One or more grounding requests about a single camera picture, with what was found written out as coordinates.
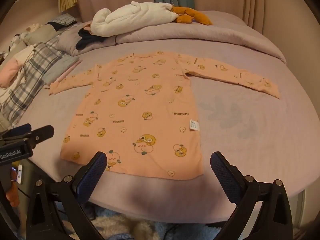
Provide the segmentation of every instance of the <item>shirt sleeve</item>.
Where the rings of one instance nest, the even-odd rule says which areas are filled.
[[[99,78],[101,68],[101,65],[96,64],[92,69],[66,77],[61,82],[54,82],[50,85],[49,94],[58,94],[71,88],[93,85]]]
[[[184,73],[242,85],[280,98],[276,84],[245,69],[238,69],[215,59],[197,58],[182,54],[177,54],[175,61],[181,66]]]

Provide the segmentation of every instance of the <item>plaid blanket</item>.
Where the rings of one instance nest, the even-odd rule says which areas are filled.
[[[35,47],[34,56],[23,67],[26,83],[11,90],[9,98],[0,106],[1,114],[12,125],[18,123],[32,100],[44,86],[43,75],[58,60],[67,55],[66,52],[56,49],[58,40],[59,38],[55,37],[47,43],[39,43]]]

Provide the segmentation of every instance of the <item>silver bolt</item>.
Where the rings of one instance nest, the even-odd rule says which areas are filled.
[[[38,181],[36,182],[36,186],[39,187],[39,186],[41,186],[41,185],[42,185],[42,180],[38,180]]]
[[[278,185],[278,186],[282,186],[282,181],[281,180],[279,180],[279,179],[276,179],[276,184]]]
[[[72,179],[73,179],[73,177],[70,176],[70,175],[68,175],[68,176],[64,177],[63,180],[64,180],[66,183],[68,183],[68,182],[72,181]]]
[[[245,176],[245,180],[246,180],[247,182],[253,182],[253,181],[254,181],[254,178],[253,178],[252,176],[250,176],[250,175],[247,175],[247,176]]]

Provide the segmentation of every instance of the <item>fitted sheet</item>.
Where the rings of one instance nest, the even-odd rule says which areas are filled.
[[[120,44],[82,54],[77,74],[129,53],[156,50],[210,57],[266,76],[279,86],[281,99],[242,86],[191,78],[199,123],[204,175],[176,181],[105,172],[90,200],[139,218],[175,223],[213,223],[228,219],[231,204],[210,168],[220,151],[244,175],[272,183],[281,179],[289,196],[320,175],[320,122],[305,91],[286,65],[273,56],[228,43],[160,40]],[[42,89],[19,125],[33,129],[51,124],[53,138],[37,145],[31,160],[56,181],[80,168],[59,158],[62,140],[89,87],[49,96]]]

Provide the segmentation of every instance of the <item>beige wall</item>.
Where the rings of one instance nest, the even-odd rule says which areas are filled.
[[[67,12],[79,18],[77,7]],[[0,25],[0,51],[7,51],[12,37],[29,25],[46,24],[58,15],[58,0],[18,0]]]
[[[265,0],[263,35],[283,52],[320,116],[320,25],[307,4]]]

